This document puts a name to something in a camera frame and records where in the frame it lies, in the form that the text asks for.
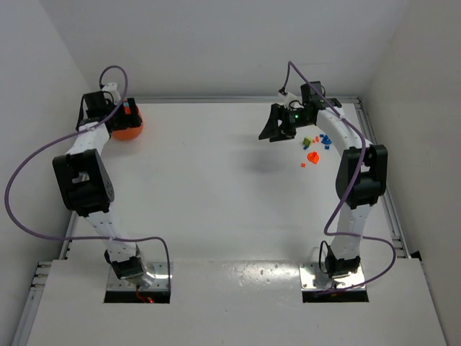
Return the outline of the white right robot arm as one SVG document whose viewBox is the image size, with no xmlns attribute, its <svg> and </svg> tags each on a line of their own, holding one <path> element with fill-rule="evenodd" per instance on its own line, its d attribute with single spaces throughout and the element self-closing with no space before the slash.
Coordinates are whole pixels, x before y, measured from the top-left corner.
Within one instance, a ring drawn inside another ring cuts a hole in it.
<svg viewBox="0 0 461 346">
<path fill-rule="evenodd" d="M 340 199 L 333 217 L 338 225 L 323 260 L 325 273 L 333 278 L 356 272 L 360 265 L 360 243 L 364 225 L 386 190 L 388 150 L 364 138 L 345 116 L 341 103 L 326 99 L 315 81 L 301 86 L 301 97 L 279 90 L 282 104 L 273 104 L 259 139 L 270 142 L 292 140 L 301 127 L 315 125 L 333 142 L 341 157 L 335 189 Z"/>
</svg>

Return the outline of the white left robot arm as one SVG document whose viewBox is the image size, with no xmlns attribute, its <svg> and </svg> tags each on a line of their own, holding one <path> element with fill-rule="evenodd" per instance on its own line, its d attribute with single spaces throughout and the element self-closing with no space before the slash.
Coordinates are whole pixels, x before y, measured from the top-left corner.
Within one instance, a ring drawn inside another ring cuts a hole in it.
<svg viewBox="0 0 461 346">
<path fill-rule="evenodd" d="M 118 85 L 107 83 L 98 92 L 83 95 L 76 126 L 79 134 L 64 155 L 53 159 L 65 206 L 84 218 L 103 238 L 104 258 L 116 277 L 134 285 L 142 283 L 146 266 L 138 245 L 127 240 L 111 210 L 115 189 L 101 153 L 114 132 L 142 127 L 135 100 L 121 99 Z"/>
</svg>

